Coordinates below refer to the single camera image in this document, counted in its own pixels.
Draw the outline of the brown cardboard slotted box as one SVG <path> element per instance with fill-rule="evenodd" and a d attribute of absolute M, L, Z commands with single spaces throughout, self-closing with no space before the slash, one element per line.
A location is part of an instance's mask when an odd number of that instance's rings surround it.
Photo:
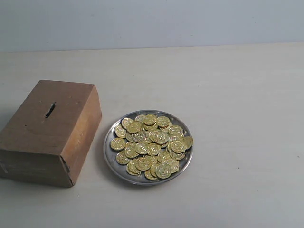
<path fill-rule="evenodd" d="M 95 85 L 40 80 L 0 133 L 0 176 L 73 187 L 101 118 Z"/>

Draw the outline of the gold coin at plate back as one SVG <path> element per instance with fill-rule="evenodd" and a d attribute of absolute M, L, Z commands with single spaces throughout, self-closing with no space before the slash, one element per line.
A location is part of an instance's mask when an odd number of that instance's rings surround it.
<path fill-rule="evenodd" d="M 154 114 L 147 114 L 145 115 L 144 119 L 143 119 L 143 123 L 145 125 L 154 125 L 156 123 L 156 120 L 157 120 L 157 116 L 154 115 Z"/>

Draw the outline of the gold coin back left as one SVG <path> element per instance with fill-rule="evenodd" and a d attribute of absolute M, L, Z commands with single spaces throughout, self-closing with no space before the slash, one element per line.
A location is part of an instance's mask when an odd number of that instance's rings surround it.
<path fill-rule="evenodd" d="M 121 125 L 124 129 L 127 128 L 127 126 L 133 122 L 133 119 L 129 118 L 129 117 L 125 117 L 121 120 Z"/>

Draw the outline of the round silver metal plate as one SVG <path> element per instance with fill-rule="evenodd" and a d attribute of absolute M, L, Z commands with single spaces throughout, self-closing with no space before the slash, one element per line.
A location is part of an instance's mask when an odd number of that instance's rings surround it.
<path fill-rule="evenodd" d="M 111 170 L 111 173 L 115 175 L 116 177 L 120 178 L 121 180 L 128 182 L 133 185 L 139 185 L 139 186 L 154 186 L 154 185 L 159 185 L 163 184 L 165 182 L 171 181 L 174 178 L 178 177 L 180 174 L 182 174 L 188 165 L 190 164 L 190 161 L 193 156 L 193 148 L 189 148 L 186 150 L 185 153 L 185 158 L 180 161 L 180 168 L 179 171 L 172 174 L 169 178 L 167 179 L 157 179 L 157 180 L 149 180 L 145 177 L 144 173 L 141 173 L 139 175 L 130 175 L 126 171 L 126 166 L 125 165 L 120 165 L 116 162 L 116 154 L 114 150 L 111 149 L 110 147 L 110 141 L 114 138 L 114 128 L 121 123 L 122 119 L 125 117 L 128 118 L 135 118 L 137 115 L 140 114 L 158 114 L 158 115 L 164 115 L 168 117 L 173 124 L 180 125 L 184 131 L 186 136 L 191 136 L 191 133 L 186 126 L 180 119 L 175 117 L 172 114 L 166 113 L 164 111 L 159 111 L 159 110 L 138 110 L 135 112 L 128 113 L 126 115 L 123 115 L 120 117 L 118 120 L 116 120 L 112 126 L 109 128 L 108 132 L 106 133 L 104 137 L 104 143 L 103 143 L 103 156 L 104 160 L 109 168 Z"/>

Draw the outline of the gold coin at plate right edge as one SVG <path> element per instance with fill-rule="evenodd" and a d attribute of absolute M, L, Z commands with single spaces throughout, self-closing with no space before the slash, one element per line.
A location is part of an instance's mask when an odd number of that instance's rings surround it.
<path fill-rule="evenodd" d="M 184 140 L 184 143 L 186 145 L 186 149 L 187 150 L 192 147 L 192 145 L 193 145 L 193 138 L 191 136 L 184 136 L 183 140 Z"/>

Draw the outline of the gold coin at plate left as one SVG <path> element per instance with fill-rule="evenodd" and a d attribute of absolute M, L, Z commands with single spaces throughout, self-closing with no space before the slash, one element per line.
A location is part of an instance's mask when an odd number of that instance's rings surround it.
<path fill-rule="evenodd" d="M 110 142 L 110 147 L 115 151 L 121 151 L 125 148 L 126 142 L 123 138 L 113 138 Z"/>

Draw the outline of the gold coin front left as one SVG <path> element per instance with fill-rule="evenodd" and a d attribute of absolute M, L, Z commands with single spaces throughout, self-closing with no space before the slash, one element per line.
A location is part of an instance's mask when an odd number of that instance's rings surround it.
<path fill-rule="evenodd" d="M 126 157 L 124 151 L 120 151 L 119 153 L 117 153 L 115 159 L 116 159 L 117 163 L 120 165 L 127 165 L 131 161 L 131 159 Z"/>

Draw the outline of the gold coin at plate front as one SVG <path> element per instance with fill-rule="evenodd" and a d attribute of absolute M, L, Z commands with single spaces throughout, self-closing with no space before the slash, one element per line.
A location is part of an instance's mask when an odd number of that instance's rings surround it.
<path fill-rule="evenodd" d="M 169 178 L 172 174 L 171 166 L 166 163 L 160 163 L 156 166 L 155 173 L 160 179 Z"/>

